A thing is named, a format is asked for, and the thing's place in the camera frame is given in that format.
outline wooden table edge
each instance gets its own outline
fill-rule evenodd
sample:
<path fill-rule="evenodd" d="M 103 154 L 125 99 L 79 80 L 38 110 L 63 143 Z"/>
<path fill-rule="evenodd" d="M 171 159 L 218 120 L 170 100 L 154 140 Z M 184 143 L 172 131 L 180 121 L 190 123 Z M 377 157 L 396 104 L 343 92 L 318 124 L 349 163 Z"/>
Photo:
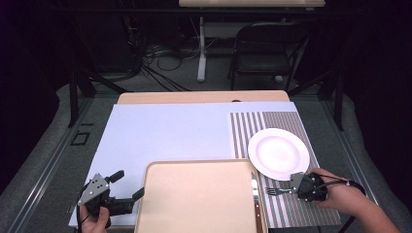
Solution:
<path fill-rule="evenodd" d="M 118 104 L 224 103 L 232 101 L 290 101 L 284 90 L 132 92 L 120 95 Z"/>

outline white plate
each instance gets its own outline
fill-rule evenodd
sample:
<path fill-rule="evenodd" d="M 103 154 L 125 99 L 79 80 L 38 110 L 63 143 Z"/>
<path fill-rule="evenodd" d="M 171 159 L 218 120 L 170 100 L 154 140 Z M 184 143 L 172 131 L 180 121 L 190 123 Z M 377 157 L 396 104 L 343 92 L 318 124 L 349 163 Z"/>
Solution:
<path fill-rule="evenodd" d="M 268 128 L 260 130 L 249 141 L 249 158 L 264 176 L 289 181 L 291 174 L 306 172 L 309 151 L 303 142 L 289 131 Z"/>

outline person's hand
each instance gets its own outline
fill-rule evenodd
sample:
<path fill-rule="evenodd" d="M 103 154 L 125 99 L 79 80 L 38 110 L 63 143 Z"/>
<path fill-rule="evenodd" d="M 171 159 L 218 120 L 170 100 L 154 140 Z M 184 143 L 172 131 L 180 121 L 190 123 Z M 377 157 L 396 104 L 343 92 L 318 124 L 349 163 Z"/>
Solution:
<path fill-rule="evenodd" d="M 339 178 L 324 169 L 315 168 L 312 172 L 320 175 L 325 183 L 336 181 L 334 178 L 347 181 L 347 179 Z M 378 205 L 363 195 L 363 193 L 356 187 L 347 186 L 344 183 L 330 184 L 326 187 L 327 199 L 321 202 L 314 202 L 319 207 L 331 208 L 336 211 L 355 216 L 360 220 L 364 231 L 368 233 L 399 232 L 385 212 Z"/>
<path fill-rule="evenodd" d="M 86 206 L 80 206 L 80 219 L 83 220 L 88 216 Z M 99 218 L 96 219 L 93 216 L 89 216 L 82 223 L 82 232 L 84 233 L 106 233 L 106 223 L 109 220 L 109 210 L 104 207 L 100 207 Z"/>
<path fill-rule="evenodd" d="M 325 183 L 336 181 L 336 179 L 324 176 L 335 177 L 339 180 L 347 181 L 347 179 L 337 177 L 324 169 L 314 168 L 312 172 L 321 175 L 321 178 Z M 363 193 L 356 187 L 347 186 L 344 183 L 331 184 L 326 187 L 327 199 L 322 202 L 314 202 L 321 208 L 334 209 L 351 216 L 356 216 L 361 212 L 361 208 L 364 208 L 365 205 L 373 204 L 372 201 L 363 195 Z"/>

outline white table leg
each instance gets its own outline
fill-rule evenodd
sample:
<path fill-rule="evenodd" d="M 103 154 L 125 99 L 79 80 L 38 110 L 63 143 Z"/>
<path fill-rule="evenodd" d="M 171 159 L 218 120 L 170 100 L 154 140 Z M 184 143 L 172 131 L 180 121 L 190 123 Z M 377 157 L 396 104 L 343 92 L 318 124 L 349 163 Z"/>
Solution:
<path fill-rule="evenodd" d="M 200 36 L 200 57 L 199 57 L 199 68 L 197 70 L 197 81 L 202 83 L 205 82 L 206 73 L 206 54 L 205 54 L 205 28 L 203 17 L 200 17 L 199 23 L 199 36 Z"/>

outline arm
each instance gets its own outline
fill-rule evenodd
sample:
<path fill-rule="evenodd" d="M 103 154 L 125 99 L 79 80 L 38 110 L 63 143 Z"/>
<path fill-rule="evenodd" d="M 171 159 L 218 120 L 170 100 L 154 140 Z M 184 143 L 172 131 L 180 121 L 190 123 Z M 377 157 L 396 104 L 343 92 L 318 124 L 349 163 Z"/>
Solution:
<path fill-rule="evenodd" d="M 321 175 L 321 177 L 322 175 L 336 177 L 324 169 L 315 168 L 312 172 Z M 322 180 L 324 180 L 325 183 L 333 181 L 333 179 L 327 177 L 322 177 Z M 399 232 L 385 212 L 355 187 L 345 184 L 328 185 L 327 199 L 322 202 L 316 202 L 316 204 L 321 208 L 335 209 L 356 217 L 365 232 Z"/>

